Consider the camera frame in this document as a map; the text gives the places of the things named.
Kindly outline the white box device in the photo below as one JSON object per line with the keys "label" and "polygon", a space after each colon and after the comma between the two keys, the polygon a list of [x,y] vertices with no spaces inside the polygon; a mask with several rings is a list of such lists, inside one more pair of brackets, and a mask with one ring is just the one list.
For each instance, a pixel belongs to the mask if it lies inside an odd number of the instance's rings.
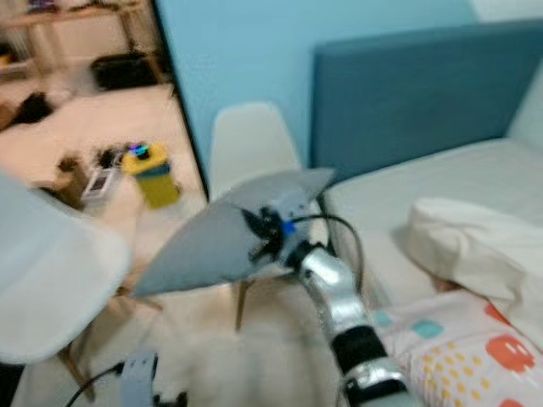
{"label": "white box device", "polygon": [[96,168],[81,195],[81,201],[88,206],[105,201],[111,194],[114,182],[119,178],[119,173],[120,171],[116,167]]}

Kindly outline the small black floor object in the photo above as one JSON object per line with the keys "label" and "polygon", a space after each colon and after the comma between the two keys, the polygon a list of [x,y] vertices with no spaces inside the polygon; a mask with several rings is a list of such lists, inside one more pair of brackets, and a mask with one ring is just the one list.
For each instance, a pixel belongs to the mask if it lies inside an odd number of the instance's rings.
{"label": "small black floor object", "polygon": [[54,107],[44,92],[34,92],[24,98],[14,112],[10,125],[36,124],[54,112]]}

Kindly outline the yellow bin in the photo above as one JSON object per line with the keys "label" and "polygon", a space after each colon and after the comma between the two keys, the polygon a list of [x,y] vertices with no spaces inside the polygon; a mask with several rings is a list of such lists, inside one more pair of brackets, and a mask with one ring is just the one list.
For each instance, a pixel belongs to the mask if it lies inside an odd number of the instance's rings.
{"label": "yellow bin", "polygon": [[121,170],[135,179],[149,209],[160,209],[180,200],[182,189],[173,177],[164,144],[141,142],[128,146],[121,158]]}

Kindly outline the white pillow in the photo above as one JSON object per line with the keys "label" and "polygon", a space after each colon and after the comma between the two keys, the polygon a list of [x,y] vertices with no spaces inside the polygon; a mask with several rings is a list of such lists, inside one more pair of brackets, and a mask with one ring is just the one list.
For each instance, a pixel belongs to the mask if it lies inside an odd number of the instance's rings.
{"label": "white pillow", "polygon": [[488,299],[543,348],[543,227],[474,203],[422,198],[405,252],[423,270]]}

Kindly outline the black bag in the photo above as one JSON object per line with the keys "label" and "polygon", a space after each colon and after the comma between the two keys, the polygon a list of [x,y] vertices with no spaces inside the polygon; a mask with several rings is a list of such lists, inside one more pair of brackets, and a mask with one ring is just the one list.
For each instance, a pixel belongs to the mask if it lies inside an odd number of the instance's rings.
{"label": "black bag", "polygon": [[147,55],[141,52],[106,55],[94,59],[89,69],[98,88],[105,92],[154,86],[160,82]]}

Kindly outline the white bed mattress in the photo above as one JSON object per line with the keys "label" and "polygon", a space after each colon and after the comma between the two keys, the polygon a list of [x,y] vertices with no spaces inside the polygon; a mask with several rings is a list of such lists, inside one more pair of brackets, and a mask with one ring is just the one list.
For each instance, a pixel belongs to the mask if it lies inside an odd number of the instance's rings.
{"label": "white bed mattress", "polygon": [[543,227],[543,153],[520,141],[481,141],[330,187],[322,208],[347,220],[361,238],[363,298],[369,309],[439,291],[403,249],[410,209],[419,198],[469,202]]}

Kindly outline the grey pillow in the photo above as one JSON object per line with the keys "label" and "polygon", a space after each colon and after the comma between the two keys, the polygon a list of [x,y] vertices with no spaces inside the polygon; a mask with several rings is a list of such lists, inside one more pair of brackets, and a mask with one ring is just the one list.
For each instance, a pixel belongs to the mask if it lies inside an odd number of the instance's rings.
{"label": "grey pillow", "polygon": [[309,228],[301,218],[294,222],[295,232],[287,237],[279,259],[255,259],[260,238],[249,231],[241,208],[269,207],[272,198],[290,187],[305,187],[316,198],[333,181],[331,168],[284,171],[256,177],[240,183],[210,202],[186,222],[159,250],[140,282],[132,287],[132,296],[186,292],[195,288],[244,282],[268,274],[275,265],[287,263],[288,257],[309,241]]}

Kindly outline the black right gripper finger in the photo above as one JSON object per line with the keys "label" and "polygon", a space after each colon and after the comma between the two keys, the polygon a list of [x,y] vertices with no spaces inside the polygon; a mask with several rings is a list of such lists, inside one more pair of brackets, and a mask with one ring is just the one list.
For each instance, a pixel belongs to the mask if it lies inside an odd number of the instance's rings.
{"label": "black right gripper finger", "polygon": [[261,240],[272,239],[272,210],[269,207],[249,210],[241,208],[242,217],[249,231]]}

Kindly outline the colourful patterned blanket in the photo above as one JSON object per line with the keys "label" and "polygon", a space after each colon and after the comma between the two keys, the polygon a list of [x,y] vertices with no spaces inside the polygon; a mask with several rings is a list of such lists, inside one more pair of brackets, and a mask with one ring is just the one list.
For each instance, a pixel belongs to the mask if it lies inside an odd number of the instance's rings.
{"label": "colourful patterned blanket", "polygon": [[450,291],[370,317],[427,406],[543,407],[543,353],[486,299]]}

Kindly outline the white chair with wooden legs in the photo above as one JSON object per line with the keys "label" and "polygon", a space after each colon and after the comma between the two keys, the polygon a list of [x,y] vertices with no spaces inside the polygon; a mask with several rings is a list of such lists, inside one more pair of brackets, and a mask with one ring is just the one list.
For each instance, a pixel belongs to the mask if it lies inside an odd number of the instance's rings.
{"label": "white chair with wooden legs", "polygon": [[131,269],[111,228],[32,190],[0,183],[0,363],[62,352],[105,309]]}
{"label": "white chair with wooden legs", "polygon": [[[249,179],[303,170],[291,131],[274,104],[242,103],[217,113],[210,147],[210,197]],[[287,278],[230,283],[234,330],[310,336],[318,333],[313,305]]]}

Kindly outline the white upright cushion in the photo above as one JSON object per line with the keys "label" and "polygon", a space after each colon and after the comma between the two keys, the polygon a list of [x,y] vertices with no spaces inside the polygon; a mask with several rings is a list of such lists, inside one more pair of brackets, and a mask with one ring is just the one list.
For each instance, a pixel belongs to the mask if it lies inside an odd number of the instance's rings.
{"label": "white upright cushion", "polygon": [[506,137],[543,153],[543,79],[529,86]]}

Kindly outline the wooden table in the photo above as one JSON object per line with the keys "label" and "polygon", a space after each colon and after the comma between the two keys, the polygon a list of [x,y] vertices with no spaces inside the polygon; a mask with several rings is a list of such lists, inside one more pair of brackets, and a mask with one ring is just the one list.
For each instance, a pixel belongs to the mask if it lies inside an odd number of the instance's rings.
{"label": "wooden table", "polygon": [[123,54],[162,84],[165,47],[154,19],[151,0],[2,0],[1,70],[44,88],[78,64]]}

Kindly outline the teal bed headboard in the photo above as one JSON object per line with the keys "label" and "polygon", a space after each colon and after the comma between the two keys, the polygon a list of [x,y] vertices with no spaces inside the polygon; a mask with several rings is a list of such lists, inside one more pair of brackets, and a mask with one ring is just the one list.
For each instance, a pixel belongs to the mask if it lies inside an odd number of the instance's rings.
{"label": "teal bed headboard", "polygon": [[319,44],[309,164],[336,180],[503,138],[543,65],[543,19]]}

